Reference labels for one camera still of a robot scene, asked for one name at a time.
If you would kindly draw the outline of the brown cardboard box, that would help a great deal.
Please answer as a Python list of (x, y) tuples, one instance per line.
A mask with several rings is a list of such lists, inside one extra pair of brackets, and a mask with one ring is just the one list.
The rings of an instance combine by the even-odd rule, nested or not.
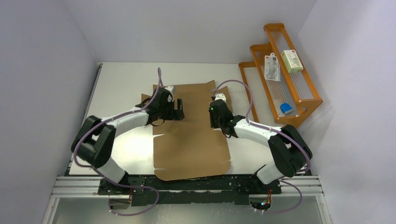
[(226, 137), (210, 124), (209, 104), (215, 81), (176, 85), (185, 118), (156, 122), (154, 173), (163, 181), (223, 175), (231, 167)]

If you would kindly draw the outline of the orange wooden tiered rack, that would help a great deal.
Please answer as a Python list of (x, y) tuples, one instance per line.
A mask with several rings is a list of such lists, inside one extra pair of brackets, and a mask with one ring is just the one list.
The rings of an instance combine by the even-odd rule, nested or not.
[[(269, 81), (264, 78), (264, 58), (274, 52), (278, 59), (284, 50), (296, 48), (289, 37), (284, 24), (268, 23), (263, 27), (269, 42), (250, 46), (253, 60), (239, 63), (243, 83), (247, 83), (246, 68), (255, 68), (268, 100), (274, 122), (299, 127), (322, 104), (323, 100), (314, 86), (306, 69), (302, 72), (289, 73), (283, 61), (280, 61), (280, 81)], [(284, 115), (280, 105), (288, 103), (294, 112)]]

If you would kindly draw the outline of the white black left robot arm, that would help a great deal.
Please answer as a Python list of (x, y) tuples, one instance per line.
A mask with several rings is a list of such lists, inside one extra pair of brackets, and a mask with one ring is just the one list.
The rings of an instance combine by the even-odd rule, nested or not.
[(107, 178), (111, 189), (117, 194), (127, 192), (131, 187), (129, 174), (112, 158), (114, 140), (137, 127), (153, 126), (157, 120), (183, 120), (183, 102), (174, 98), (175, 91), (175, 86), (158, 87), (151, 97), (130, 111), (113, 118), (87, 117), (74, 139), (71, 151)]

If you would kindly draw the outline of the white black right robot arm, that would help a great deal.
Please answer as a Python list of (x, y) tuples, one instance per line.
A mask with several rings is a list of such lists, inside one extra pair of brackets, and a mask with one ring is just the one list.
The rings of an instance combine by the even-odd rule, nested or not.
[(208, 111), (211, 127), (219, 128), (227, 138), (252, 140), (270, 149), (273, 160), (254, 173), (252, 188), (255, 192), (264, 193), (274, 180), (293, 177), (310, 164), (312, 152), (294, 126), (265, 126), (233, 115), (222, 99), (212, 101)]

